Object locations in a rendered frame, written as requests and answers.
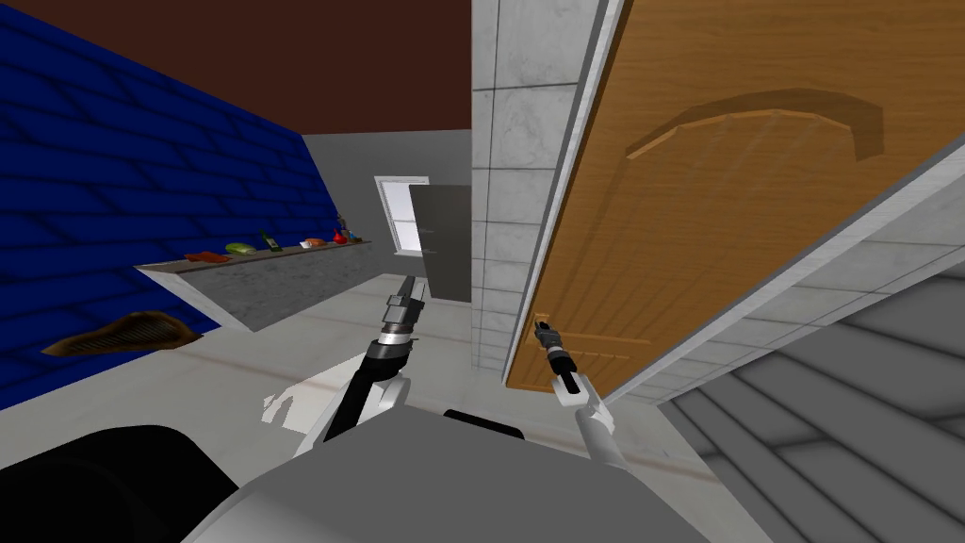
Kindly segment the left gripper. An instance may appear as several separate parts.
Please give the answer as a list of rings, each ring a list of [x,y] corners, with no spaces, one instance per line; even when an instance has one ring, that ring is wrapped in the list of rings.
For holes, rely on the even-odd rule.
[[[406,276],[397,295],[391,296],[384,313],[385,331],[412,331],[424,303],[421,300],[421,282]]]

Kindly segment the dark grey door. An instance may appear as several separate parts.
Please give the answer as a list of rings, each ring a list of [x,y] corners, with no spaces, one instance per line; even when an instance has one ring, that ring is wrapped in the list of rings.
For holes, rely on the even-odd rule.
[[[435,299],[471,302],[471,187],[412,185],[421,259]]]

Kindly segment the white window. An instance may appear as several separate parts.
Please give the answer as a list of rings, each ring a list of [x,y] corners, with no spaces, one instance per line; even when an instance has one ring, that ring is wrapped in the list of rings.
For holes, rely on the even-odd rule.
[[[410,188],[429,185],[427,176],[375,176],[384,214],[397,255],[421,257],[417,222]]]

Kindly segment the grey counter with items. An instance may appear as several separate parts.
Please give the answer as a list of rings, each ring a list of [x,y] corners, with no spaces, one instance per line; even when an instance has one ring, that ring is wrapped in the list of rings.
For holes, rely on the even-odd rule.
[[[257,332],[378,276],[383,249],[339,224],[328,238],[254,245],[229,241],[177,260],[137,267],[180,301],[225,328]]]

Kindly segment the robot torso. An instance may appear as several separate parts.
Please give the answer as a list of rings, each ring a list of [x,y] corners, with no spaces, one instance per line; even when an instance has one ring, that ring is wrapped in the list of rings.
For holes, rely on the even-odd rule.
[[[709,543],[625,469],[396,406],[260,475],[183,543]]]

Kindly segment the brown wooden door leaf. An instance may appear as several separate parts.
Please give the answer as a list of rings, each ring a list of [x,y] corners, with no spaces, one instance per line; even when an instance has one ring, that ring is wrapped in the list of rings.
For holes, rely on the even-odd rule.
[[[621,0],[504,375],[548,314],[669,399],[965,260],[965,0]]]

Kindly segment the brown oval basket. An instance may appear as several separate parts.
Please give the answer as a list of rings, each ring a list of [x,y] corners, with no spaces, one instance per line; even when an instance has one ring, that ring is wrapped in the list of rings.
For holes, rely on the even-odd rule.
[[[130,313],[85,334],[67,337],[41,350],[54,357],[173,350],[203,336],[161,311]]]

